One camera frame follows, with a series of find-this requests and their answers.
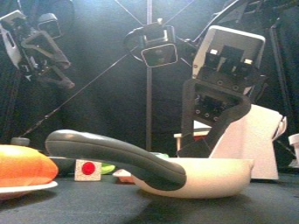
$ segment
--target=white block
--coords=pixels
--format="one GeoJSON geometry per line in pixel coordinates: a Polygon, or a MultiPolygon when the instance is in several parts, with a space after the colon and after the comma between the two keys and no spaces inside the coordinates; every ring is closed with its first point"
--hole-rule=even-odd
{"type": "Polygon", "coordinates": [[[75,160],[74,180],[98,181],[101,172],[101,163],[88,160],[75,160]]]}

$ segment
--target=black backdrop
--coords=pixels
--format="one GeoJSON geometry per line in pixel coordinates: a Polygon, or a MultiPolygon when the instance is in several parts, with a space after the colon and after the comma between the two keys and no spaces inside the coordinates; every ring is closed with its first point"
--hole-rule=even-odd
{"type": "MultiPolygon", "coordinates": [[[[21,1],[25,13],[29,13],[31,2],[21,1]]],[[[21,77],[9,129],[1,133],[1,141],[6,143],[10,137],[19,136],[96,79],[27,134],[30,146],[43,151],[42,143],[47,134],[57,129],[71,129],[113,137],[144,148],[145,65],[130,57],[122,58],[122,38],[128,32],[146,23],[146,1],[71,2],[74,11],[70,9],[69,1],[39,1],[38,13],[53,12],[59,20],[65,35],[55,43],[71,63],[65,74],[75,83],[75,87],[71,90],[61,90],[21,77]]],[[[169,20],[168,25],[174,27],[176,35],[182,39],[194,39],[210,21],[212,13],[220,11],[225,1],[152,2],[153,21],[157,18],[162,18],[162,21],[169,20]]],[[[257,104],[282,114],[281,91],[270,51],[266,41],[261,70],[269,75],[269,79],[268,88],[257,104]]],[[[6,63],[9,64],[9,61],[5,59],[3,63],[1,59],[5,72],[1,73],[0,85],[3,87],[7,76],[15,79],[14,69],[6,63]]],[[[182,82],[190,76],[192,69],[181,60],[176,64],[153,69],[152,151],[165,152],[170,156],[176,150],[173,134],[180,132],[182,82]]]]}

